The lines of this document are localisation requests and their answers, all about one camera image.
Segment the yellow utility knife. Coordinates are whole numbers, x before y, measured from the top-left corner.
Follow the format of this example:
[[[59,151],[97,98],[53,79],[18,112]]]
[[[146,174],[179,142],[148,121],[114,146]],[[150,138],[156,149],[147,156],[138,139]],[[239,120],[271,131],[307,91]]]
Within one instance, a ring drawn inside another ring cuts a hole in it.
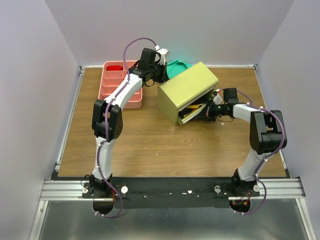
[[[203,106],[203,104],[194,104],[194,105],[188,105],[185,107],[185,109],[199,109]]]

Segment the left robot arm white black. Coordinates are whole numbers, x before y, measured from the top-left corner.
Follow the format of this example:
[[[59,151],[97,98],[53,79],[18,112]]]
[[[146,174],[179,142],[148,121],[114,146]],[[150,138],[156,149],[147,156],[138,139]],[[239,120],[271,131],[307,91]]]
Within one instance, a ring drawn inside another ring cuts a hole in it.
[[[167,61],[170,50],[155,46],[144,48],[140,59],[128,67],[121,84],[104,100],[93,105],[92,129],[96,140],[95,166],[89,177],[89,185],[101,198],[112,192],[112,156],[116,139],[123,130],[123,109],[133,95],[150,80],[157,83],[167,81]]]

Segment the olive green drawer cabinet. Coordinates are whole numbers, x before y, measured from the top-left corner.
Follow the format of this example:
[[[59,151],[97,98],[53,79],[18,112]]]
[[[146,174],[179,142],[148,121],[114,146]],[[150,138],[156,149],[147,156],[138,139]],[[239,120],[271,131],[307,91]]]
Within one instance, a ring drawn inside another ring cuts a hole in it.
[[[219,82],[218,78],[203,62],[198,62],[157,88],[157,103],[160,111],[173,125],[183,125],[204,109],[196,109],[186,118],[185,107],[204,97],[210,100],[211,93]]]

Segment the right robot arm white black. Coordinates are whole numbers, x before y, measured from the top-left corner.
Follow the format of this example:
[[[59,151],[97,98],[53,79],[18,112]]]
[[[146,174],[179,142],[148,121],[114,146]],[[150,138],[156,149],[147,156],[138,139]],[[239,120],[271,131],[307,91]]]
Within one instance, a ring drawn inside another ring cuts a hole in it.
[[[251,98],[236,88],[223,89],[223,96],[219,92],[218,89],[212,93],[205,116],[211,121],[228,116],[249,123],[250,151],[229,184],[230,191],[241,196],[254,189],[267,161],[286,147],[286,129],[281,111],[255,106]]]

